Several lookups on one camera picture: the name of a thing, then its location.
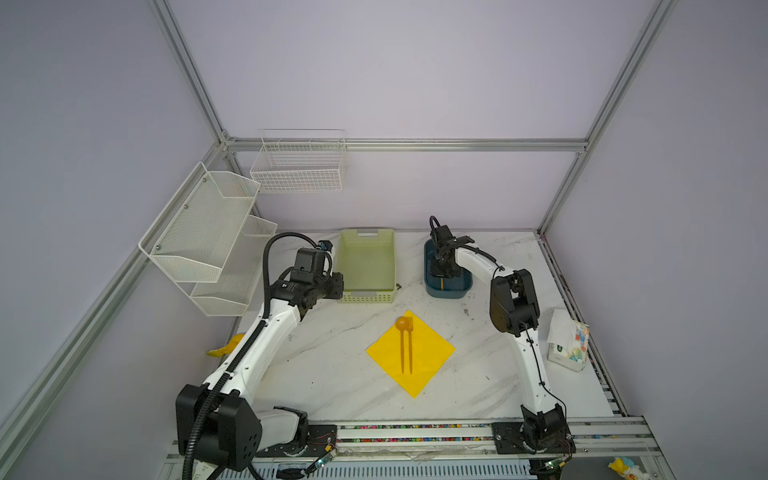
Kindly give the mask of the light green plastic basket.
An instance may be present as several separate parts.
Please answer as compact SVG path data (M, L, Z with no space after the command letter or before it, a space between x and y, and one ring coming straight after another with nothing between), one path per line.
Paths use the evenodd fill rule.
M395 231L344 229L334 271L343 276L344 303L391 303L397 290Z

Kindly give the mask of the orange plastic spoon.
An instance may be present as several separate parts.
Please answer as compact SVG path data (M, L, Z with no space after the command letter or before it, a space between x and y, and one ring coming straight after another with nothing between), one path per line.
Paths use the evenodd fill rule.
M409 373L409 366L408 366L408 335L407 330L409 327L413 327L413 318L409 316L401 316L399 317L394 324L395 328L400 334L400 363L401 363L401 372L402 373Z

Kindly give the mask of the yellow paper napkin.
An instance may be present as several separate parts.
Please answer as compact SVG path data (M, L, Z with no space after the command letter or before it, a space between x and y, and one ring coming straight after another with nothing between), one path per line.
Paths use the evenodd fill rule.
M407 310L366 350L409 396L418 397L454 354L455 347Z

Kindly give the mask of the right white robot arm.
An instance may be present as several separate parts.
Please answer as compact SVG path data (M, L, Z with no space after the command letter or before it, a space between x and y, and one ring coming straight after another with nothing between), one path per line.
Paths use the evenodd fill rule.
M520 447L543 453L568 441L567 406L551 390L539 346L540 306L532 274L509 269L475 245L469 236L455 236L450 228L429 218L434 256L429 274L441 284L469 272L488 287L489 317L494 328L513 346L523 387Z

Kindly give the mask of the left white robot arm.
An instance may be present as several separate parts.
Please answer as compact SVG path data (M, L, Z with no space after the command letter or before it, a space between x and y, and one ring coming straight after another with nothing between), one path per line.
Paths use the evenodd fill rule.
M266 289L258 319L230 357L200 385L185 385L175 401L179 452L184 479L197 463L220 474L240 472L254 457L276 447L289 454L307 445L305 412L289 407L258 410L261 383L280 345L322 299L343 295L343 276L332 267L331 245L321 241L301 248L295 262Z

